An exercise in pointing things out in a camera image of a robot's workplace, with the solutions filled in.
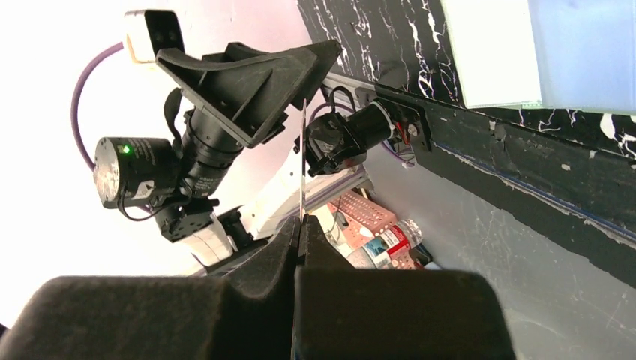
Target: camera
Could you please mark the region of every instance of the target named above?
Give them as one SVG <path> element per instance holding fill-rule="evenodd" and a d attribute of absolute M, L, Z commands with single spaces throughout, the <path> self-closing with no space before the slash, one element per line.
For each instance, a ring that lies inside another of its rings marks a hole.
<path fill-rule="evenodd" d="M 126 41 L 130 58 L 135 64 L 151 64 L 159 50 L 185 51 L 181 27 L 170 10 L 135 10 L 124 15 Z"/>

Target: plastic bottle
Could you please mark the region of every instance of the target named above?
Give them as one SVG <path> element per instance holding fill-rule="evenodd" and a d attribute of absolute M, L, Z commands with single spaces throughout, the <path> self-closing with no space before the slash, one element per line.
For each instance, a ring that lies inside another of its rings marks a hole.
<path fill-rule="evenodd" d="M 413 220 L 398 221 L 379 236 L 346 257 L 358 269 L 390 269 L 392 260 L 422 242 L 422 232 Z"/>

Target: metal blade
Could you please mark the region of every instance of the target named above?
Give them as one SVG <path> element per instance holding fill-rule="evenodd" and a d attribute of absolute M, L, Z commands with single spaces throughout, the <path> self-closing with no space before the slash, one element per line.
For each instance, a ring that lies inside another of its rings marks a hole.
<path fill-rule="evenodd" d="M 302 124 L 300 127 L 301 175 L 300 175 L 300 218 L 305 216 L 305 131 L 307 130 L 307 99 L 302 101 Z"/>

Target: gray wall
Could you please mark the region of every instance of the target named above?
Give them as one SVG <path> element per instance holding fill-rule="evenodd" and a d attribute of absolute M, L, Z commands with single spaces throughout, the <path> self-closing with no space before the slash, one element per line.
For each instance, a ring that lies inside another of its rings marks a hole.
<path fill-rule="evenodd" d="M 490 281 L 519 359 L 636 359 L 636 289 L 379 146 L 365 166 L 378 202 L 421 227 L 442 267 Z"/>

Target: black marble wall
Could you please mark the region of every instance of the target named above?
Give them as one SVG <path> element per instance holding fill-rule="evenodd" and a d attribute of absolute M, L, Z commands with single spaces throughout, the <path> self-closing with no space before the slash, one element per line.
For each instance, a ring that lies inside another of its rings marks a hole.
<path fill-rule="evenodd" d="M 298 0 L 314 42 L 338 40 L 333 71 L 464 106 L 440 0 Z M 591 149 L 636 159 L 636 117 L 573 109 L 476 109 Z"/>

